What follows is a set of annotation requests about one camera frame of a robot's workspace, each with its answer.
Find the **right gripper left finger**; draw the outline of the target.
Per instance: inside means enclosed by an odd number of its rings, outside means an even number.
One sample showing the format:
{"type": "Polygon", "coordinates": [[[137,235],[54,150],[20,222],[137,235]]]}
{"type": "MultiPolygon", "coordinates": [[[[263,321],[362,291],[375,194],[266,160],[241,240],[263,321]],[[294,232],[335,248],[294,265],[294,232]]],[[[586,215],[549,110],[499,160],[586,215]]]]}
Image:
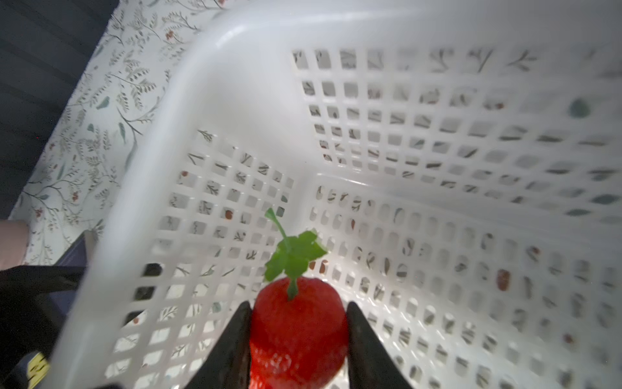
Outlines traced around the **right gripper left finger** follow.
{"type": "Polygon", "coordinates": [[[251,317],[251,304],[244,301],[186,389],[249,387],[251,317]]]}

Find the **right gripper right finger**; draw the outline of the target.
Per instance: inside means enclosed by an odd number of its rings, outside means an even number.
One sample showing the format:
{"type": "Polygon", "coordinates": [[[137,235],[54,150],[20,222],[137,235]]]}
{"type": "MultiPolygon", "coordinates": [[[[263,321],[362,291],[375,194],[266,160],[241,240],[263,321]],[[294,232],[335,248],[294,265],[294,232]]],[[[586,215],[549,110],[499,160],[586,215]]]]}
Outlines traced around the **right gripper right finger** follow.
{"type": "Polygon", "coordinates": [[[351,389],[412,389],[359,306],[348,303],[348,381],[351,389]]]}

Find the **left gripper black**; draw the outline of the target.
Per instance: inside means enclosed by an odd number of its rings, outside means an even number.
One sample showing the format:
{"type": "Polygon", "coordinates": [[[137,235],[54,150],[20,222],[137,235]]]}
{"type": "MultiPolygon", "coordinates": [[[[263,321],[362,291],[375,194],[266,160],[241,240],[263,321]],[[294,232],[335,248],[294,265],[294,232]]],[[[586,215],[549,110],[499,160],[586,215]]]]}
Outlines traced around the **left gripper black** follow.
{"type": "Polygon", "coordinates": [[[1,378],[32,350],[50,358],[63,324],[39,296],[79,289],[85,267],[18,266],[1,271],[1,378]]]}

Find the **white plastic perforated basket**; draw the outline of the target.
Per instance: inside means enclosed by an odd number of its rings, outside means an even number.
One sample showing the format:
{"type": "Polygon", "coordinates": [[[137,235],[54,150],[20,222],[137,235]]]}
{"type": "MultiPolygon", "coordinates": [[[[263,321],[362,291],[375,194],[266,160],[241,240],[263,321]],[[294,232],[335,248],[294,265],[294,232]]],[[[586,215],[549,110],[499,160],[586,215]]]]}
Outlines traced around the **white plastic perforated basket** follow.
{"type": "Polygon", "coordinates": [[[416,388],[621,385],[621,4],[260,1],[175,68],[48,388],[181,388],[282,233],[416,388]]]}

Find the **dark blue booklet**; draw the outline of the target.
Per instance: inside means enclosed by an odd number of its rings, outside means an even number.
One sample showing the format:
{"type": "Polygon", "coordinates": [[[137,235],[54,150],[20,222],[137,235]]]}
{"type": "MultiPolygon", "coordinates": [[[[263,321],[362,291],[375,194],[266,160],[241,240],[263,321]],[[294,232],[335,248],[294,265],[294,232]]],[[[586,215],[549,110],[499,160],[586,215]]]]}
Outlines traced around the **dark blue booklet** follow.
{"type": "MultiPolygon", "coordinates": [[[[97,243],[97,237],[91,230],[85,230],[55,263],[58,267],[87,267],[97,243]]],[[[60,324],[70,313],[76,291],[68,290],[40,295],[40,305],[46,314],[58,316],[60,324]]],[[[38,350],[26,353],[4,380],[6,388],[37,388],[47,375],[49,363],[45,355],[38,350]]]]}

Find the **pink cup with markers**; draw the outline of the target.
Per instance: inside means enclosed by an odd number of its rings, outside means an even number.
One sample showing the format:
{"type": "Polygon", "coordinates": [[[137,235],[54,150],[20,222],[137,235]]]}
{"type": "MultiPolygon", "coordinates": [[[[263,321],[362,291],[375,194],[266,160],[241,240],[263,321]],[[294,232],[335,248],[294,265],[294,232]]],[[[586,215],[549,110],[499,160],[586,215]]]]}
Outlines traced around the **pink cup with markers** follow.
{"type": "Polygon", "coordinates": [[[29,245],[29,226],[23,220],[1,220],[0,269],[7,270],[24,262],[29,245]]]}

